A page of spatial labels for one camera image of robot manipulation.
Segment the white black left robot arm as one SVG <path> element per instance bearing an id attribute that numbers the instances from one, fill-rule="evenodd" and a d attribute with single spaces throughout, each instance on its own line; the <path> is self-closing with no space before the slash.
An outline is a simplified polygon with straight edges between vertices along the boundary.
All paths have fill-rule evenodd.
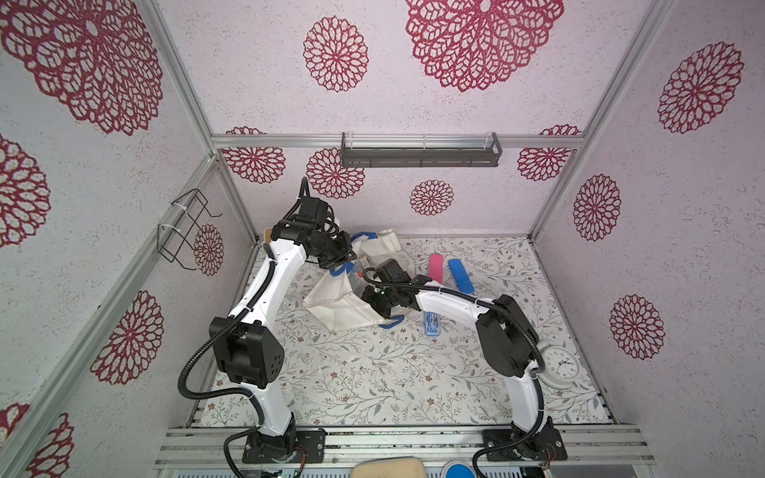
<path id="1" fill-rule="evenodd" d="M 226 394 L 244 396 L 258 413 L 258 431 L 270 437 L 287 433 L 293 414 L 279 390 L 277 378 L 286 353 L 275 322 L 288 289 L 309 259 L 332 269 L 354 256 L 345 231 L 291 232 L 264 245 L 264 260 L 250 287 L 229 314 L 236 324 L 215 319 L 210 334 L 226 334 L 212 345 L 219 372 L 227 376 Z"/>

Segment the white canvas bag blue handles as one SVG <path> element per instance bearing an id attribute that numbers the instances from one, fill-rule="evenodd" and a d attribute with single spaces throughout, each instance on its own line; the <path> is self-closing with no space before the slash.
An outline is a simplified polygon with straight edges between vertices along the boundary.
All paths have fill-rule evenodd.
<path id="1" fill-rule="evenodd" d="M 326 273 L 304 299 L 303 306 L 329 332 L 398 326 L 404 315 L 383 316 L 363 300 L 364 290 L 370 283 L 364 280 L 362 272 L 367 267 L 376 267 L 388 259 L 394 259 L 408 276 L 414 277 L 416 262 L 402 249 L 394 229 L 380 233 L 357 233 L 352 237 L 352 247 L 357 259 Z"/>

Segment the clear blue compass set case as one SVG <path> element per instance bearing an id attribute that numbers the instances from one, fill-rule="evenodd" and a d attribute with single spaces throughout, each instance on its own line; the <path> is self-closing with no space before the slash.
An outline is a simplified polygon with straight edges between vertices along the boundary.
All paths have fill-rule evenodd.
<path id="1" fill-rule="evenodd" d="M 424 312 L 424 334 L 428 338 L 436 338 L 440 335 L 441 318 L 439 314 L 432 312 Z"/>

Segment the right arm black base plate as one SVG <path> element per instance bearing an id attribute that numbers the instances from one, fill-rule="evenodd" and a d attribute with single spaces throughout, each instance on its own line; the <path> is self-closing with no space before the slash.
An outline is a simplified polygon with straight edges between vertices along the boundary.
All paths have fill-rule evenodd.
<path id="1" fill-rule="evenodd" d="M 483 446 L 496 448 L 500 445 L 519 439 L 523 432 L 515 426 L 512 428 L 486 429 L 482 431 Z M 561 433 L 551 424 L 545 424 L 533 437 L 513 448 L 490 451 L 487 459 L 499 461 L 564 461 L 568 452 L 563 443 Z"/>

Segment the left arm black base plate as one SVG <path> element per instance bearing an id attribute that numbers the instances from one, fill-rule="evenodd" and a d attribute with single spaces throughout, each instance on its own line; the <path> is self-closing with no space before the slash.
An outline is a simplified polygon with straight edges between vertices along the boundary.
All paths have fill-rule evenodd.
<path id="1" fill-rule="evenodd" d="M 245 464 L 315 464 L 324 461 L 327 432 L 323 428 L 289 428 L 285 435 L 270 436 L 259 431 L 247 438 Z"/>

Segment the pink case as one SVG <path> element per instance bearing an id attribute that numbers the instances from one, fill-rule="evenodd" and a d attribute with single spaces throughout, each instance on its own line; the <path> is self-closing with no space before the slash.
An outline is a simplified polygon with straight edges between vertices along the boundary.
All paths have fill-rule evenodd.
<path id="1" fill-rule="evenodd" d="M 442 255 L 430 255 L 430 258 L 428 258 L 428 276 L 430 276 L 430 279 L 438 282 L 439 284 L 443 283 L 444 258 Z"/>

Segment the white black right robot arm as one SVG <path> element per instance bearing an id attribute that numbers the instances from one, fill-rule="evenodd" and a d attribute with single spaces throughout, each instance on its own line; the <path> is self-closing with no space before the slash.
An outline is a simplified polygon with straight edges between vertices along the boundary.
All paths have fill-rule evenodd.
<path id="1" fill-rule="evenodd" d="M 513 425 L 531 434 L 542 427 L 545 404 L 539 376 L 546 365 L 537 333 L 513 298 L 482 300 L 429 282 L 371 285 L 362 292 L 362 299 L 385 317 L 402 307 L 474 328 L 484 360 L 503 376 Z"/>

